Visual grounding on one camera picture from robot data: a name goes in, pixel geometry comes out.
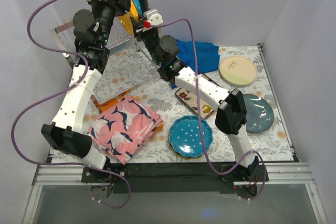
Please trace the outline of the yellow plate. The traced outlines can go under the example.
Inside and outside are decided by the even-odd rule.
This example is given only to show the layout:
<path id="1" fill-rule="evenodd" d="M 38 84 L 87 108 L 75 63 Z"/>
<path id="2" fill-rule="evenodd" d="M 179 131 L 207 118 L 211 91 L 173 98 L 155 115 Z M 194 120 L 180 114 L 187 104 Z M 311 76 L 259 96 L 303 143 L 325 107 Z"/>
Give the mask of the yellow plate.
<path id="1" fill-rule="evenodd" d="M 122 27 L 124 28 L 124 30 L 130 35 L 130 36 L 134 36 L 134 32 L 133 32 L 133 25 L 131 22 L 131 17 L 133 19 L 135 19 L 136 22 L 139 21 L 139 14 L 138 11 L 133 3 L 133 1 L 131 0 L 131 7 L 130 7 L 130 11 L 127 12 L 126 14 L 124 14 L 123 16 L 119 16 L 118 19 L 122 25 Z"/>

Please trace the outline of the dark teal round plate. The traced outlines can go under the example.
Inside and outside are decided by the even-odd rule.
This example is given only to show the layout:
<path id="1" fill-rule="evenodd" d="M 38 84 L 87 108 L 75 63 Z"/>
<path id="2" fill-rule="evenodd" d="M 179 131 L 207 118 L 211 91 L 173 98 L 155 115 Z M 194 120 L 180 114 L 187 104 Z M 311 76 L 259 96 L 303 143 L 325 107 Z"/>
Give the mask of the dark teal round plate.
<path id="1" fill-rule="evenodd" d="M 270 104 L 254 94 L 243 94 L 247 114 L 246 130 L 258 134 L 268 130 L 274 122 L 274 112 Z"/>

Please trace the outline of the cream round plate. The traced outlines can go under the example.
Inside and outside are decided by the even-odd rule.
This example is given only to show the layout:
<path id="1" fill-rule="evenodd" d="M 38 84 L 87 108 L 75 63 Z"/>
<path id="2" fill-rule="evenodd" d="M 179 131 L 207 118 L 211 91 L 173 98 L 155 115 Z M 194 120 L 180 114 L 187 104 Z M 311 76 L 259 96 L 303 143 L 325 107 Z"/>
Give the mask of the cream round plate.
<path id="1" fill-rule="evenodd" d="M 224 81 L 238 87 L 248 86 L 258 77 L 256 66 L 241 56 L 224 58 L 219 64 L 218 71 Z"/>

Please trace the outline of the square floral plate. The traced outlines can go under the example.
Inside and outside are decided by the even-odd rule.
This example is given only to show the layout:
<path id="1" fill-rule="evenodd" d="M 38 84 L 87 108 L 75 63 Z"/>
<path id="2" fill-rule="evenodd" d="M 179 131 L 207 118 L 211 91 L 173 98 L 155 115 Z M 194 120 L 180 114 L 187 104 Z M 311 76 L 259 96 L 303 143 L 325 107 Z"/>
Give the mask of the square floral plate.
<path id="1" fill-rule="evenodd" d="M 196 94 L 181 87 L 178 87 L 175 91 L 175 96 L 194 114 L 196 115 L 198 114 L 198 103 Z M 200 105 L 201 105 L 200 112 L 202 119 L 208 118 L 211 114 L 215 112 L 212 106 L 202 99 L 200 99 Z"/>

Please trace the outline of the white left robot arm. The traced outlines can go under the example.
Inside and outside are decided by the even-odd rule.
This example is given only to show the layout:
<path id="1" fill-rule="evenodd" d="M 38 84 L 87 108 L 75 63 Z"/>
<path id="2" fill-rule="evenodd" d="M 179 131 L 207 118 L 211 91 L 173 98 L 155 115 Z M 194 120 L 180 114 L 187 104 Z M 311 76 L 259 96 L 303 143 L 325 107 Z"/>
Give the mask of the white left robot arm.
<path id="1" fill-rule="evenodd" d="M 95 167 L 93 175 L 100 182 L 111 178 L 107 158 L 93 145 L 91 137 L 82 134 L 82 121 L 92 92 L 107 64 L 107 48 L 113 20 L 130 11 L 131 0 L 87 0 L 91 10 L 81 9 L 72 19 L 75 36 L 75 57 L 70 90 L 66 92 L 59 111 L 41 133 L 50 146 L 80 158 Z"/>

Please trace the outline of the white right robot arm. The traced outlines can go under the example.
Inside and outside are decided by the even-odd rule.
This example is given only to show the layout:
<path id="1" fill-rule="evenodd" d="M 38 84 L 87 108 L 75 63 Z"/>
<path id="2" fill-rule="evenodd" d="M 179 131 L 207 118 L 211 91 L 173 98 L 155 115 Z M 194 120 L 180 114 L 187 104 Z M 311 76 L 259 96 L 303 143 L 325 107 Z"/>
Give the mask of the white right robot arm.
<path id="1" fill-rule="evenodd" d="M 246 106 L 243 94 L 238 89 L 232 91 L 221 88 L 198 74 L 178 58 L 180 52 L 172 36 L 159 36 L 160 25 L 153 25 L 142 19 L 131 19 L 134 36 L 142 41 L 158 66 L 158 73 L 166 82 L 192 91 L 198 100 L 207 102 L 215 111 L 216 127 L 227 135 L 235 153 L 235 164 L 221 176 L 235 172 L 242 180 L 251 180 L 257 174 L 260 158 L 253 151 L 246 130 Z"/>

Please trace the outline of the blue polka dot plate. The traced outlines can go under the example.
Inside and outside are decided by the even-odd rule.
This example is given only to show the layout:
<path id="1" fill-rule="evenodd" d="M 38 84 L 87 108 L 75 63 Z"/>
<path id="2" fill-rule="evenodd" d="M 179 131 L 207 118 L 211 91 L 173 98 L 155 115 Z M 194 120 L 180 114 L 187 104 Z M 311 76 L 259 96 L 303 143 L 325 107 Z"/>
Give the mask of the blue polka dot plate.
<path id="1" fill-rule="evenodd" d="M 187 115 L 177 119 L 169 129 L 172 150 L 185 159 L 198 158 L 204 154 L 198 116 Z"/>

